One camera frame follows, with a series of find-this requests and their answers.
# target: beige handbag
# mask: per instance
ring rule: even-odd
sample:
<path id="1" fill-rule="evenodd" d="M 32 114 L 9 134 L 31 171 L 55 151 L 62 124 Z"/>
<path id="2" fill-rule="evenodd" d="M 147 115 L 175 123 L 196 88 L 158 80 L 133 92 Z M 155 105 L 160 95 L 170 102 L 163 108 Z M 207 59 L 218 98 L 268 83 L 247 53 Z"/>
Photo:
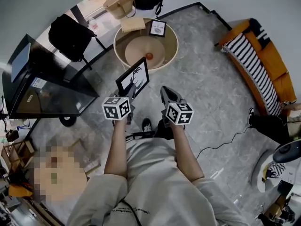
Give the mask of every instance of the beige handbag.
<path id="1" fill-rule="evenodd" d="M 133 3 L 134 0 L 106 0 L 103 4 L 103 7 L 105 10 L 111 13 L 115 19 L 121 19 L 132 11 Z"/>

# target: cord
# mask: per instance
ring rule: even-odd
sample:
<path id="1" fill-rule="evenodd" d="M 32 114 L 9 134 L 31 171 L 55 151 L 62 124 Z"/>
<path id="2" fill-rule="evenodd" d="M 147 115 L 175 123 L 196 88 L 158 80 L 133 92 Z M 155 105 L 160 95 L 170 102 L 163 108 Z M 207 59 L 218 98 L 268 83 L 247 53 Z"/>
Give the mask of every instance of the cord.
<path id="1" fill-rule="evenodd" d="M 42 209 L 43 209 L 43 210 L 47 210 L 47 211 L 51 212 L 50 210 L 48 210 L 48 209 L 45 209 L 45 208 L 43 208 L 43 207 L 42 207 Z M 53 213 L 53 212 L 51 212 L 51 213 L 54 215 L 54 213 Z"/>
<path id="2" fill-rule="evenodd" d="M 245 129 L 244 132 L 237 132 L 237 133 L 235 133 L 235 135 L 233 136 L 231 142 L 225 142 L 225 143 L 221 144 L 220 146 L 218 146 L 217 148 L 206 147 L 206 148 L 202 149 L 202 150 L 199 152 L 199 154 L 198 154 L 198 156 L 197 156 L 197 159 L 198 159 L 198 157 L 201 155 L 202 151 L 204 151 L 204 150 L 206 150 L 206 149 L 214 149 L 214 150 L 217 150 L 217 149 L 220 148 L 222 145 L 225 145 L 225 144 L 231 144 L 231 143 L 233 142 L 233 140 L 234 140 L 234 138 L 235 138 L 236 135 L 238 135 L 238 134 L 244 134 L 244 133 L 246 132 L 246 130 L 248 130 L 249 128 L 251 128 L 251 126 L 247 127 L 247 128 Z"/>
<path id="3" fill-rule="evenodd" d="M 132 206 L 131 206 L 128 202 L 126 202 L 126 201 L 124 200 L 124 198 L 121 199 L 120 202 L 123 202 L 126 206 L 128 206 L 128 207 L 130 208 L 130 210 L 131 210 L 131 211 L 133 212 L 133 214 L 134 214 L 134 217 L 135 217 L 135 219 L 136 219 L 136 221 L 137 221 L 138 226 L 142 226 L 141 223 L 140 223 L 140 221 L 139 221 L 139 218 L 137 217 L 137 215 L 136 215 L 134 209 L 132 208 Z"/>
<path id="4" fill-rule="evenodd" d="M 25 125 L 24 122 L 23 122 L 23 126 L 17 126 L 17 130 L 19 130 L 19 129 L 24 129 L 24 130 L 28 129 L 28 130 L 30 130 L 31 129 L 30 120 L 28 119 L 28 125 Z"/>
<path id="5" fill-rule="evenodd" d="M 287 122 L 285 124 L 283 124 L 283 120 L 278 116 L 278 115 L 275 115 L 279 120 L 281 120 L 281 123 L 282 123 L 282 126 L 286 126 L 287 125 Z"/>

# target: hand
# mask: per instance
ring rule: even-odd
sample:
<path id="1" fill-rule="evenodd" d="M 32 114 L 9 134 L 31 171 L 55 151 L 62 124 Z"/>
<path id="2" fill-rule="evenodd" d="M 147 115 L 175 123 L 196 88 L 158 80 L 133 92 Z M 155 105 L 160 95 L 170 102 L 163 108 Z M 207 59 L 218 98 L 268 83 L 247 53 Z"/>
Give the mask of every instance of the hand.
<path id="1" fill-rule="evenodd" d="M 280 108 L 281 108 L 281 109 L 284 109 L 285 107 L 286 107 L 286 104 L 285 104 L 284 102 L 281 102 L 281 103 L 280 103 Z"/>

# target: orange sofa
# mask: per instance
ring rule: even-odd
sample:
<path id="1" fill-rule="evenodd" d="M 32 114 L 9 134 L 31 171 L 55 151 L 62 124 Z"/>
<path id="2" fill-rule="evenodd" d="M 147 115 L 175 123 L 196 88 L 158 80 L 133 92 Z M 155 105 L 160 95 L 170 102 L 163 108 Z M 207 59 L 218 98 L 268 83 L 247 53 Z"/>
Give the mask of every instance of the orange sofa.
<path id="1" fill-rule="evenodd" d="M 223 46 L 227 42 L 231 41 L 237 37 L 240 33 L 246 30 L 249 27 L 249 20 L 245 20 L 235 28 L 230 30 L 226 36 L 224 36 L 220 41 L 219 45 Z M 275 91 L 277 93 L 278 99 L 280 102 L 289 101 L 294 103 L 296 101 L 296 95 L 293 89 L 292 81 L 287 71 L 286 66 L 284 65 L 281 56 L 279 55 L 277 49 L 275 48 L 272 41 L 270 41 L 267 46 L 262 49 L 260 43 L 258 42 L 256 36 L 252 31 L 244 34 L 246 38 L 251 43 L 252 47 L 256 51 L 258 58 L 261 60 L 263 66 L 266 69 L 266 72 L 272 81 Z M 244 77 L 246 83 L 248 84 L 250 90 L 252 91 L 255 100 L 258 105 L 258 109 L 261 115 L 267 115 L 266 107 L 262 100 L 262 97 L 254 84 L 254 81 L 242 68 L 242 65 L 239 61 L 236 60 L 230 53 L 227 53 L 230 59 L 235 64 L 236 68 L 239 70 L 241 75 Z M 290 111 L 282 111 L 283 115 L 289 115 Z"/>

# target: striped blanket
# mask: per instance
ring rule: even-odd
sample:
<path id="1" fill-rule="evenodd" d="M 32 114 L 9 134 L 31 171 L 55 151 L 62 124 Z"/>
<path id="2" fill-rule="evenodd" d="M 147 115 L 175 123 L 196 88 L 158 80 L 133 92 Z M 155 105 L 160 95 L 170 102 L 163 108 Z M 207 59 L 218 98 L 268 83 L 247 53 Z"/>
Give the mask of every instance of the striped blanket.
<path id="1" fill-rule="evenodd" d="M 245 35 L 243 33 L 239 34 L 233 40 L 224 44 L 223 49 L 236 58 L 253 80 L 264 102 L 267 114 L 279 115 L 281 108 L 273 83 Z"/>

